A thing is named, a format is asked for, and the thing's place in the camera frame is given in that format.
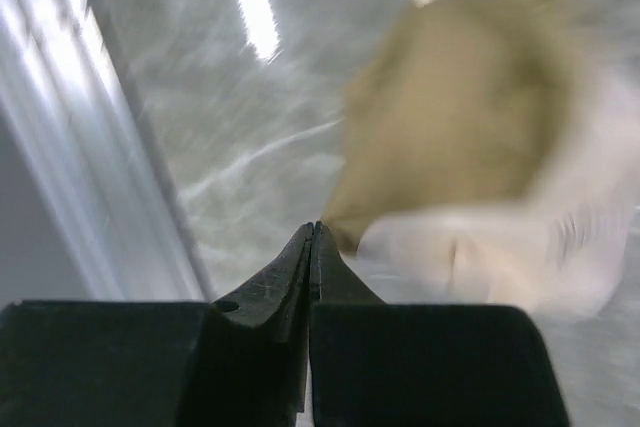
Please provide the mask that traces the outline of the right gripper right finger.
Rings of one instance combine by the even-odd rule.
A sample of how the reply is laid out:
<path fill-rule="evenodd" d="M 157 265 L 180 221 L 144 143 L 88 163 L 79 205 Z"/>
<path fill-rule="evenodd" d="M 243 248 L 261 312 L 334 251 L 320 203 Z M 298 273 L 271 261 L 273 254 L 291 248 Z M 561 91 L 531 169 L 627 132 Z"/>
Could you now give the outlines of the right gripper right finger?
<path fill-rule="evenodd" d="M 566 426 L 545 342 L 523 311 L 388 304 L 343 261 L 330 230 L 310 254 L 318 426 Z"/>

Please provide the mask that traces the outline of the tan underwear with cream waistband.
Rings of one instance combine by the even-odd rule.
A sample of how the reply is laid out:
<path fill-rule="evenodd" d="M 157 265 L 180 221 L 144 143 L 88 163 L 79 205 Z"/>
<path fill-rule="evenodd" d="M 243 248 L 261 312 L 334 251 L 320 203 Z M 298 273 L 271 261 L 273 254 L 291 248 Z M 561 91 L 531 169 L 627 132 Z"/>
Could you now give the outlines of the tan underwear with cream waistband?
<path fill-rule="evenodd" d="M 410 4 L 346 92 L 339 251 L 457 301 L 597 315 L 639 201 L 639 87 L 589 9 Z"/>

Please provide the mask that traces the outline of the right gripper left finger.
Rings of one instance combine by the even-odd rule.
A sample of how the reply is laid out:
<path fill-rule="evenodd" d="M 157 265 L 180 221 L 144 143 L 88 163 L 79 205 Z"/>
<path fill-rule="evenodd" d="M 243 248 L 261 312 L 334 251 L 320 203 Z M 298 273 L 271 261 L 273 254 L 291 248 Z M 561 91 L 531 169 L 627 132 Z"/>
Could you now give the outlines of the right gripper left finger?
<path fill-rule="evenodd" d="M 5 426 L 292 426 L 311 225 L 206 302 L 19 301 L 1 313 Z"/>

